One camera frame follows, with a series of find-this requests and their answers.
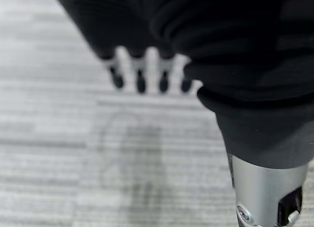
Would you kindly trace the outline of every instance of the screw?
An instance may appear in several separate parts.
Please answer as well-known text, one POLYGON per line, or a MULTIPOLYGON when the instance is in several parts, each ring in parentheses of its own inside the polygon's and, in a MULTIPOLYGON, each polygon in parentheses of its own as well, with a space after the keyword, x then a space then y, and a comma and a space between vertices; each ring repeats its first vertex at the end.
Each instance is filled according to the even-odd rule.
POLYGON ((237 209, 238 209, 239 214, 240 214, 240 216, 242 217, 243 220, 245 220, 245 221, 249 221, 250 220, 249 215, 246 213, 246 211, 243 210, 242 207, 237 206, 237 209))

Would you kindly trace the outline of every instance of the gray carpet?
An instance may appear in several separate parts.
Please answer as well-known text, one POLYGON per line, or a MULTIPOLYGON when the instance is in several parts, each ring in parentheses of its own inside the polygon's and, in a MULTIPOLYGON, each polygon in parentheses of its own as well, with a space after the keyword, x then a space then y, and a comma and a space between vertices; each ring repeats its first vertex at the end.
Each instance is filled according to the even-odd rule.
MULTIPOLYGON (((179 91, 116 91, 56 0, 0 0, 0 227, 235 227, 214 114, 179 91)), ((314 225, 314 163, 299 227, 314 225)))

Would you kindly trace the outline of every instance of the ribbed black fabric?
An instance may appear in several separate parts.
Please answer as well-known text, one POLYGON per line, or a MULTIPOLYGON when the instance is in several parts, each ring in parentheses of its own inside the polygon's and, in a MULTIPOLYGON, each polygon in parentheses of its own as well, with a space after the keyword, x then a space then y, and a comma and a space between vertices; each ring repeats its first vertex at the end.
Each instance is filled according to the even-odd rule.
POLYGON ((270 168, 314 156, 314 0, 60 1, 99 56, 152 41, 135 13, 189 56, 229 153, 270 168))
POLYGON ((170 44, 157 41, 147 23, 135 15, 127 0, 59 0, 99 57, 108 55, 118 45, 132 53, 156 46, 172 55, 170 44))

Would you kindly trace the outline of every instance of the striped carpet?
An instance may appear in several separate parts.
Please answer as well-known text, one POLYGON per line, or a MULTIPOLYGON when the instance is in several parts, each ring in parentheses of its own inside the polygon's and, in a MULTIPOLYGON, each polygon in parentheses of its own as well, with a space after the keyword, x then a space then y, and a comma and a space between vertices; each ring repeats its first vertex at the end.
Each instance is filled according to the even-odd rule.
MULTIPOLYGON (((180 93, 116 91, 56 0, 0 0, 0 227, 235 227, 214 114, 180 93)), ((314 163, 297 227, 314 225, 314 163)))

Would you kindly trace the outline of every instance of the robotic hand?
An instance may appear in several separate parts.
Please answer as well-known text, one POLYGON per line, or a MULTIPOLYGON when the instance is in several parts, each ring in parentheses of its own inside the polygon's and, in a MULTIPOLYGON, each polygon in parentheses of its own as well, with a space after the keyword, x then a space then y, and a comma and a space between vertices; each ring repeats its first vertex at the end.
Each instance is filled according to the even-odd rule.
MULTIPOLYGON (((135 75, 136 89, 137 92, 143 94, 146 92, 147 88, 147 62, 145 56, 146 49, 142 49, 140 54, 134 54, 134 51, 130 51, 129 55, 131 57, 131 68, 135 75)), ((170 77, 173 72, 174 67, 174 54, 172 51, 161 51, 159 50, 158 56, 158 71, 159 71, 159 91, 165 94, 170 87, 170 77)), ((111 56, 111 58, 102 59, 105 69, 107 69, 111 75, 111 81, 117 89, 122 89, 125 85, 125 80, 123 76, 123 69, 119 62, 117 52, 111 56)), ((181 91, 182 93, 189 93, 192 87, 192 80, 182 77, 181 81, 181 91)))
POLYGON ((291 227, 302 208, 308 164, 270 169, 229 156, 240 227, 291 227))

